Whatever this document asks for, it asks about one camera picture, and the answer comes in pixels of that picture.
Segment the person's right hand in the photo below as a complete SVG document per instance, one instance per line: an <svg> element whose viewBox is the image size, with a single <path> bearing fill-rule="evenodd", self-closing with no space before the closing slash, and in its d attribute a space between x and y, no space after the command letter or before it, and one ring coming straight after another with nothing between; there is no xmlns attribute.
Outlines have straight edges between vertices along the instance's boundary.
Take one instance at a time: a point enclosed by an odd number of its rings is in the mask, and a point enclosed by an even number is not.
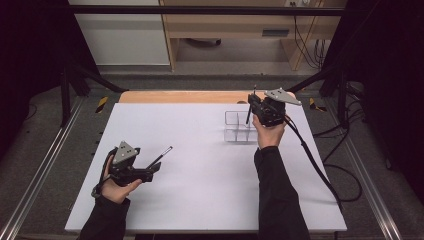
<svg viewBox="0 0 424 240"><path fill-rule="evenodd" d="M285 132L286 124L279 124L276 126L266 127L261 124L259 118L254 115L253 116L253 125L257 130L257 141L260 149L264 149L266 147L279 146L283 134Z"/></svg>

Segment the black horizontal frame bar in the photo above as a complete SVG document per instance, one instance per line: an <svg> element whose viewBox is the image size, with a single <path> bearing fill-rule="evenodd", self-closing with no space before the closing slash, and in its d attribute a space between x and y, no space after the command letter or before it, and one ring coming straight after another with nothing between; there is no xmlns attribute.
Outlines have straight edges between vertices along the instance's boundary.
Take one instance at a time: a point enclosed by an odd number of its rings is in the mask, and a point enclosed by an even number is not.
<svg viewBox="0 0 424 240"><path fill-rule="evenodd" d="M70 5L64 10L74 14L171 14L171 15L269 15L269 16L343 16L343 8L242 7L242 6L124 6Z"/></svg>

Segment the black metal stand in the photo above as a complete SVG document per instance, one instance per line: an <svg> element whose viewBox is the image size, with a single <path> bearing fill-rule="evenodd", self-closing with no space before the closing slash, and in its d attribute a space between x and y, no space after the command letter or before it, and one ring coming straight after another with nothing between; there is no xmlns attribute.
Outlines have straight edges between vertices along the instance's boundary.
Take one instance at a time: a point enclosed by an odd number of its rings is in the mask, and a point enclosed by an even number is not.
<svg viewBox="0 0 424 240"><path fill-rule="evenodd" d="M306 80L287 89L288 92L296 93L303 88L323 80L319 93L323 97L331 96L335 90L337 95L337 119L343 128L348 127L348 118L346 114L346 96L347 96L347 75L341 67L335 65L325 68L312 75Z"/></svg>
<svg viewBox="0 0 424 240"><path fill-rule="evenodd" d="M91 89L86 83L86 79L91 79L115 93L126 92L126 89L107 81L98 73L87 70L82 66L65 66L60 74L62 127L64 127L71 118L70 88L73 88L78 96L87 96Z"/></svg>

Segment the person's left hand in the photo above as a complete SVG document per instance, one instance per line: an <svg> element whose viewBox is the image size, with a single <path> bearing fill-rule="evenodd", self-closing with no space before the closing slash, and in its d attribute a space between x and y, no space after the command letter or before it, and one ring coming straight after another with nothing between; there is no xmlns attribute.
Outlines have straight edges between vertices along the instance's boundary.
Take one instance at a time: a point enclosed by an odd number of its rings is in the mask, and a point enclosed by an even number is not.
<svg viewBox="0 0 424 240"><path fill-rule="evenodd" d="M105 173L103 175L101 194L106 199L116 204L122 204L129 194L142 184L142 181L137 179L126 186L119 186L109 178L109 165L110 163L107 163Z"/></svg>

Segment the black pen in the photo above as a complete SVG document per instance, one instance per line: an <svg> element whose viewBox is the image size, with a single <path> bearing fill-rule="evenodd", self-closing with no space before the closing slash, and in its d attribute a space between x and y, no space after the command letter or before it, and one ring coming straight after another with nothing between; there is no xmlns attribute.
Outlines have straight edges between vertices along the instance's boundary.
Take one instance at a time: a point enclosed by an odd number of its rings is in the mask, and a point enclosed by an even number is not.
<svg viewBox="0 0 424 240"><path fill-rule="evenodd" d="M173 146L169 146L164 152L162 152L153 162L151 162L146 169L151 169L154 165L160 162L160 160L167 155L171 150L173 149Z"/></svg>
<svg viewBox="0 0 424 240"><path fill-rule="evenodd" d="M252 92L249 93L249 94L255 94L256 95L256 89L257 89L257 85L255 84L254 87L253 87ZM248 112L247 112L247 117L246 117L246 122L245 122L246 124L249 124L249 122L250 122L250 116L251 116L251 114L248 115Z"/></svg>

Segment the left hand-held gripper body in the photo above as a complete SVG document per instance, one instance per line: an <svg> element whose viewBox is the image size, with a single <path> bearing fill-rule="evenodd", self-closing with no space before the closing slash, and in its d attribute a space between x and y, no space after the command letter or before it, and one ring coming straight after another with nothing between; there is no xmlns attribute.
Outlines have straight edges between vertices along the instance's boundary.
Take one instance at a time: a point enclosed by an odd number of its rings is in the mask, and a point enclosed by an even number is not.
<svg viewBox="0 0 424 240"><path fill-rule="evenodd" d="M143 182L151 182L154 173L147 169L136 169L133 164L136 160L135 148L125 141L121 141L119 146L112 151L114 156L109 165L109 174L116 184L125 186L137 179Z"/></svg>

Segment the dark curtain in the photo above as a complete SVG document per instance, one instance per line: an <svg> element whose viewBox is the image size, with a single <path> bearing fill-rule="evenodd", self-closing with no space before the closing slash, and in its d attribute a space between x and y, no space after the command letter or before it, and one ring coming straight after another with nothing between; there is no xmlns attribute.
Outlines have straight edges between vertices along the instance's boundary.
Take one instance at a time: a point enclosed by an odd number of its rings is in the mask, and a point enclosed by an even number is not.
<svg viewBox="0 0 424 240"><path fill-rule="evenodd" d="M29 113L30 99L60 85L57 37L76 63L98 71L69 0L0 0L0 159Z"/></svg>
<svg viewBox="0 0 424 240"><path fill-rule="evenodd" d="M347 0L345 8L326 62L357 35L347 79L363 84L379 140L424 204L424 0Z"/></svg>

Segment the clear plastic organizer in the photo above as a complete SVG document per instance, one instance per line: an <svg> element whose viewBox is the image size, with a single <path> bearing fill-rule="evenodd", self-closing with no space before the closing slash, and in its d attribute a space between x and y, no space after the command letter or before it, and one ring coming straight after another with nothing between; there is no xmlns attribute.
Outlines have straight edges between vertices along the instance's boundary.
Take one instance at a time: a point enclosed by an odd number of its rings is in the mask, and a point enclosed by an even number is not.
<svg viewBox="0 0 424 240"><path fill-rule="evenodd" d="M226 142L248 143L257 141L257 130L250 118L246 124L247 111L226 111L224 140Z"/></svg>

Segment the white cabinet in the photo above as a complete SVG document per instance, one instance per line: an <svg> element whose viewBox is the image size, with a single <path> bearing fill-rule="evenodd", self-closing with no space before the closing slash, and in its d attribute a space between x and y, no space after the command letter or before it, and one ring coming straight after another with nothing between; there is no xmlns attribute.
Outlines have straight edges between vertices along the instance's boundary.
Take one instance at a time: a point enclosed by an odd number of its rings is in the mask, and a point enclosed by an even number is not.
<svg viewBox="0 0 424 240"><path fill-rule="evenodd" d="M97 65L168 65L159 14L76 14Z"/></svg>

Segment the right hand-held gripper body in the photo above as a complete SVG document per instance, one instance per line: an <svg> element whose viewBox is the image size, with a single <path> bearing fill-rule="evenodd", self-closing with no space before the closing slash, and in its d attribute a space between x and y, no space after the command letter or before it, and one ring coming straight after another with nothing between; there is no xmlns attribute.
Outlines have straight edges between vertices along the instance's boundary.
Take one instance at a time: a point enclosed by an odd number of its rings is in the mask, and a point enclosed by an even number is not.
<svg viewBox="0 0 424 240"><path fill-rule="evenodd" d="M266 127L282 124L286 120L286 105L300 106L301 102L284 91L282 88L264 92L265 98L255 102L253 113L259 118L262 125Z"/></svg>

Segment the aluminium floor rail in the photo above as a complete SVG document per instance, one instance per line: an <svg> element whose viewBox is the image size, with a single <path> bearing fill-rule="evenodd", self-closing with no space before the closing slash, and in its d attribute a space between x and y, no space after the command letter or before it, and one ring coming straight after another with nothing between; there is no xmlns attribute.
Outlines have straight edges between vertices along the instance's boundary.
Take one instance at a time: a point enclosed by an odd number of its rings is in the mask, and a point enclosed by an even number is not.
<svg viewBox="0 0 424 240"><path fill-rule="evenodd" d="M19 198L13 213L0 230L0 240L14 240L24 223L35 199L37 198L49 172L54 165L71 129L80 113L85 99L76 97L71 108L70 115L65 122L57 129L54 139L49 143L48 149L41 158L37 169L31 176L30 182L25 188L25 192Z"/></svg>
<svg viewBox="0 0 424 240"><path fill-rule="evenodd" d="M371 211L371 219L378 224L385 240L403 240L387 204L373 181L371 173L366 169L363 159L349 135L346 135L343 147L353 175L362 187L362 194L358 200L342 203L342 206L345 207L344 212L358 216L360 211L355 208L358 208L361 203L364 203L365 208Z"/></svg>

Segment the light wooden desk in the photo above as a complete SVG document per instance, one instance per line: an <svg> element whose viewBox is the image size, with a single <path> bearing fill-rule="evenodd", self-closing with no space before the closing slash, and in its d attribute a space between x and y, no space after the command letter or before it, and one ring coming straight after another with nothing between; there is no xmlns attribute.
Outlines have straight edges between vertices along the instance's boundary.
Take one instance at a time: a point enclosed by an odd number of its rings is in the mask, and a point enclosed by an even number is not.
<svg viewBox="0 0 424 240"><path fill-rule="evenodd" d="M343 8L347 0L311 0L310 7ZM289 7L288 0L159 0L162 6ZM277 39L292 70L309 61L314 39L332 40L338 16L171 15L163 16L167 37L175 39Z"/></svg>

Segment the wooden table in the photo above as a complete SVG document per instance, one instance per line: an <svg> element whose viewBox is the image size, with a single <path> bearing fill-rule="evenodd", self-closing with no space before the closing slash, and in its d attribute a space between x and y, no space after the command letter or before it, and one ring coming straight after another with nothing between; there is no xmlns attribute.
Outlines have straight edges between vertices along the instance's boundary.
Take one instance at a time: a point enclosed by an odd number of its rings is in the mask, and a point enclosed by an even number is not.
<svg viewBox="0 0 424 240"><path fill-rule="evenodd" d="M238 103L250 91L126 91L119 103Z"/></svg>

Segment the yellow black floor tape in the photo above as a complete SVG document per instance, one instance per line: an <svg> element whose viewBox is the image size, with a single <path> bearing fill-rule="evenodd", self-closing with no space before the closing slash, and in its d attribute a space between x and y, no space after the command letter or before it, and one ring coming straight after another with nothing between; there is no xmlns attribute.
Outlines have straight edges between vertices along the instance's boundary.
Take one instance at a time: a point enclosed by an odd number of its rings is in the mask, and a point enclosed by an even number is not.
<svg viewBox="0 0 424 240"><path fill-rule="evenodd" d="M322 107L322 106L317 106L315 103L315 100L313 98L309 98L309 107L312 110L317 110L320 112L327 112L327 108L326 107Z"/></svg>
<svg viewBox="0 0 424 240"><path fill-rule="evenodd" d="M102 112L102 110L104 109L104 107L105 107L105 105L106 105L107 101L108 101L108 97L107 97L107 96L102 97L102 98L99 100L99 103L98 103L98 106L97 106L97 108L96 108L96 110L95 110L95 113L101 113L101 112Z"/></svg>

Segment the white table sheet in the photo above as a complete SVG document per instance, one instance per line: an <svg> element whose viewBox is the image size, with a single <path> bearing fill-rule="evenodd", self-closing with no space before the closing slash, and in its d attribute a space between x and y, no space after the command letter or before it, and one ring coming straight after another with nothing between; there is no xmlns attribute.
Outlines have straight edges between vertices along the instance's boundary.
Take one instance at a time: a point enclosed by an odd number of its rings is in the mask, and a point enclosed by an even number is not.
<svg viewBox="0 0 424 240"><path fill-rule="evenodd" d="M82 229L108 152L121 141L141 148L144 168L169 146L152 182L131 193L126 229L131 233L255 232L258 229L256 142L224 140L226 111L245 104L135 104L113 107L66 230Z"/></svg>

